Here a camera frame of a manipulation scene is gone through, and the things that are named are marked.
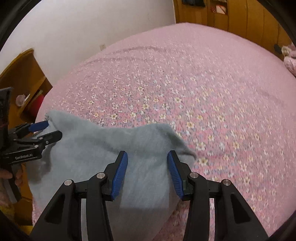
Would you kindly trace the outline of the person left hand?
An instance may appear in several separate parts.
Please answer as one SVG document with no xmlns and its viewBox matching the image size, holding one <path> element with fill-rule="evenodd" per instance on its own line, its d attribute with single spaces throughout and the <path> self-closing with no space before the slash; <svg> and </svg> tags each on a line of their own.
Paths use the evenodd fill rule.
<svg viewBox="0 0 296 241">
<path fill-rule="evenodd" d="M 25 163 L 16 164 L 12 170 L 1 168 L 1 207 L 11 208 L 13 204 L 24 199 L 32 201 L 32 194 L 28 185 L 27 165 Z M 20 193 L 17 199 L 11 188 L 10 182 L 13 181 Z"/>
</svg>

